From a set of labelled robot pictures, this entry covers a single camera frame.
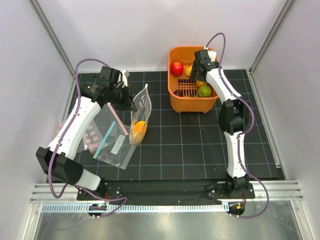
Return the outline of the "yellow pear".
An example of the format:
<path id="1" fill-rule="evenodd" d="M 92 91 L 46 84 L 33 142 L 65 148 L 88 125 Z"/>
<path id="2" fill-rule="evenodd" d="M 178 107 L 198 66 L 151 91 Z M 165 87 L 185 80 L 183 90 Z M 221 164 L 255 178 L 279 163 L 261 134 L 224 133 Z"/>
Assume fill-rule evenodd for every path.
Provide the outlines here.
<path id="1" fill-rule="evenodd" d="M 187 76 L 187 77 L 190 77 L 191 76 L 191 73 L 192 73 L 192 66 L 190 65 L 190 66 L 187 66 L 186 68 L 185 68 L 185 75 Z"/>

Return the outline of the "red apple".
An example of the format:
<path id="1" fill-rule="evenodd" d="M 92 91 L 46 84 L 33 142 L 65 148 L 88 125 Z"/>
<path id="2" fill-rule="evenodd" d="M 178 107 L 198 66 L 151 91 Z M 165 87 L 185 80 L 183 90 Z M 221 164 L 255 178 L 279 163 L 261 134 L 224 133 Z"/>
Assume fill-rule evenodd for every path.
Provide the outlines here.
<path id="1" fill-rule="evenodd" d="M 175 77 L 179 77 L 184 73 L 184 66 L 181 62 L 173 62 L 170 65 L 170 73 L 175 76 Z"/>

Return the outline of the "orange plastic basket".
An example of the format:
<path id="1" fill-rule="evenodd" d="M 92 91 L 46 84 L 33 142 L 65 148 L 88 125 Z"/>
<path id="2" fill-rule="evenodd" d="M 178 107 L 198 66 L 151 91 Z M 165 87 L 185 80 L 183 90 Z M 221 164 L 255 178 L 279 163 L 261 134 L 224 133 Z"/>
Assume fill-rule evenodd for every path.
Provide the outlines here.
<path id="1" fill-rule="evenodd" d="M 211 88 L 210 97 L 199 97 L 196 80 L 191 80 L 186 76 L 185 68 L 192 66 L 195 60 L 195 52 L 203 50 L 203 46 L 177 46 L 168 53 L 168 73 L 167 73 L 167 89 L 170 97 L 170 104 L 174 111 L 181 112 L 209 112 L 215 105 L 218 95 Z M 174 62 L 183 64 L 184 71 L 181 76 L 173 76 L 170 73 L 170 66 Z M 183 97 L 174 95 L 174 91 L 182 90 Z"/>

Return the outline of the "white dotted zip bag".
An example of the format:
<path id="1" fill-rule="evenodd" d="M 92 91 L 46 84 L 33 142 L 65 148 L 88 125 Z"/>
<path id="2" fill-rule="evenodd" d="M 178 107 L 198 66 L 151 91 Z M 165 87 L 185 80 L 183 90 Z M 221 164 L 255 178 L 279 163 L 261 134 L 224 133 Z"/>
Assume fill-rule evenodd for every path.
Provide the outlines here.
<path id="1" fill-rule="evenodd" d="M 139 121 L 145 121 L 148 125 L 152 112 L 152 102 L 147 83 L 144 85 L 144 88 L 133 98 L 133 103 L 137 108 L 137 111 L 132 111 L 130 114 L 131 125 L 129 131 L 129 141 L 132 146 L 137 147 L 142 143 L 146 134 L 144 136 L 134 136 L 134 125 Z"/>

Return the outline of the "yellow mango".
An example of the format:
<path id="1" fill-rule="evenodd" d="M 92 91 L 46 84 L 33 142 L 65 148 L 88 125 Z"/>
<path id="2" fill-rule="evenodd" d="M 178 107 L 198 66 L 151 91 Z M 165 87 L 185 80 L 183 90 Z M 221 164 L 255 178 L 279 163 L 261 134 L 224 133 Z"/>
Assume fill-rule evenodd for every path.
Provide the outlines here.
<path id="1" fill-rule="evenodd" d="M 138 121 L 133 127 L 134 136 L 144 136 L 146 134 L 148 123 L 146 121 Z"/>

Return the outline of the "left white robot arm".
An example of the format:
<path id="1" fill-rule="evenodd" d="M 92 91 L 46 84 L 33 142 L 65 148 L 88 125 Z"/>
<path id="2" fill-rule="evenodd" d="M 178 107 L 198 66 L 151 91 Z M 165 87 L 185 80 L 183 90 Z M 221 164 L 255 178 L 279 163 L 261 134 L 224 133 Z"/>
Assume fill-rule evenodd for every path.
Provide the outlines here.
<path id="1" fill-rule="evenodd" d="M 89 124 L 104 105 L 112 104 L 117 111 L 135 111 L 129 72 L 103 66 L 95 82 L 77 86 L 77 100 L 66 122 L 47 147 L 39 147 L 36 158 L 48 176 L 48 181 L 60 180 L 68 185 L 82 187 L 94 200 L 106 195 L 105 181 L 84 169 L 74 160 L 78 145 Z"/>

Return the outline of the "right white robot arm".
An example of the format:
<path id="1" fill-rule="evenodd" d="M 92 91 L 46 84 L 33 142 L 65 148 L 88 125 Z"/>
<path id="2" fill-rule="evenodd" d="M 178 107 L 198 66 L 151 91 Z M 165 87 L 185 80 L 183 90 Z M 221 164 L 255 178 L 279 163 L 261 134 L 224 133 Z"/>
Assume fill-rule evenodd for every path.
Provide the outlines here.
<path id="1" fill-rule="evenodd" d="M 228 156 L 225 194 L 230 198 L 240 198 L 249 188 L 244 140 L 246 131 L 250 129 L 252 109 L 228 81 L 216 60 L 215 51 L 204 47 L 196 51 L 194 57 L 190 78 L 209 84 L 221 101 L 218 125 L 226 139 Z"/>

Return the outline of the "pink dotted zip bag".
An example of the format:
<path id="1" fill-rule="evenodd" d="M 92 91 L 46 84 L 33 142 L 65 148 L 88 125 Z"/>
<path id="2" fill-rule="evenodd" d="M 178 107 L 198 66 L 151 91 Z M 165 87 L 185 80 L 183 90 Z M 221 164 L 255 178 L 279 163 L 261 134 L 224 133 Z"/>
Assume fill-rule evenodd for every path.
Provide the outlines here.
<path id="1" fill-rule="evenodd" d="M 119 123 L 126 136 L 129 135 L 130 128 L 122 123 L 110 104 L 100 107 L 97 103 L 82 98 L 80 107 L 74 106 L 48 147 L 51 151 L 57 149 L 57 154 L 63 153 L 69 159 L 86 150 L 94 155 L 113 121 Z"/>

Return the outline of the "blue zipper clear bag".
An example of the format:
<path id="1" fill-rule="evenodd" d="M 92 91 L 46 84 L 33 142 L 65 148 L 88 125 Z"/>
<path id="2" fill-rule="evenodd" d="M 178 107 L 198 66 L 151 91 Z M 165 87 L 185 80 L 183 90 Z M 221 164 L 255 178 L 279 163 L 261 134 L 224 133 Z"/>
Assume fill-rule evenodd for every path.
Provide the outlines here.
<path id="1" fill-rule="evenodd" d="M 136 147 L 130 143 L 129 135 L 125 135 L 120 124 L 113 121 L 93 154 L 93 158 L 125 170 L 135 149 Z"/>

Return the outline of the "green apple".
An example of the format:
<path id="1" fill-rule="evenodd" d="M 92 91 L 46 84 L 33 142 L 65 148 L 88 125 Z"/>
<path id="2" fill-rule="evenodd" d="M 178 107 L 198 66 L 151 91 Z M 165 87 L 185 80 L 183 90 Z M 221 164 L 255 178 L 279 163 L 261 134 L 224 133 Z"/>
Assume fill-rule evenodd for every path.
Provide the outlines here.
<path id="1" fill-rule="evenodd" d="M 198 88 L 197 95 L 201 98 L 207 98 L 210 97 L 212 94 L 212 90 L 208 85 L 203 85 Z"/>

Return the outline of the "dark purple plum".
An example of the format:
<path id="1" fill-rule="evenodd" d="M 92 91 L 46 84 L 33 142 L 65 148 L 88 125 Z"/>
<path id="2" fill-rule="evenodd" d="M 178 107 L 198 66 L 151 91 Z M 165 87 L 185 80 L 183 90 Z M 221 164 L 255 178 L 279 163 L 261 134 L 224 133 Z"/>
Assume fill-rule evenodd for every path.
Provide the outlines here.
<path id="1" fill-rule="evenodd" d="M 173 92 L 174 95 L 178 96 L 178 97 L 183 97 L 183 92 L 180 89 L 177 89 Z"/>

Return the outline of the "black grid mat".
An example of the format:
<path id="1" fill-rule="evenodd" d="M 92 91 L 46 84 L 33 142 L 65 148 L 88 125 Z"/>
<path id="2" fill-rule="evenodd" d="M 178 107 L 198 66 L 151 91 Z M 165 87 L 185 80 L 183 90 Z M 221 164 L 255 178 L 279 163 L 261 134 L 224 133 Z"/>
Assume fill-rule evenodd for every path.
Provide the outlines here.
<path id="1" fill-rule="evenodd" d="M 224 73 L 254 111 L 254 127 L 244 139 L 247 170 L 260 180 L 283 180 L 247 72 L 236 69 Z M 136 147 L 126 169 L 94 159 L 82 144 L 74 160 L 108 181 L 224 179 L 228 150 L 218 125 L 221 102 L 217 100 L 207 113 L 178 113 L 170 104 L 167 77 L 166 71 L 129 74 L 132 95 L 148 85 L 152 110 L 142 144 Z"/>

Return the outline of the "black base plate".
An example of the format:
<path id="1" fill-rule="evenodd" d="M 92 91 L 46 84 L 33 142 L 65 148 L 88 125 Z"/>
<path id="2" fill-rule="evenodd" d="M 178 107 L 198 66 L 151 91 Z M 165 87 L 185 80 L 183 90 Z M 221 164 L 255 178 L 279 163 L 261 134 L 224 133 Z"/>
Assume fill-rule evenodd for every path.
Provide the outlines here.
<path id="1" fill-rule="evenodd" d="M 118 180 L 107 181 L 103 197 L 127 197 L 127 205 L 135 206 L 197 206 L 254 199 L 250 183 L 246 189 L 228 193 L 223 180 Z"/>

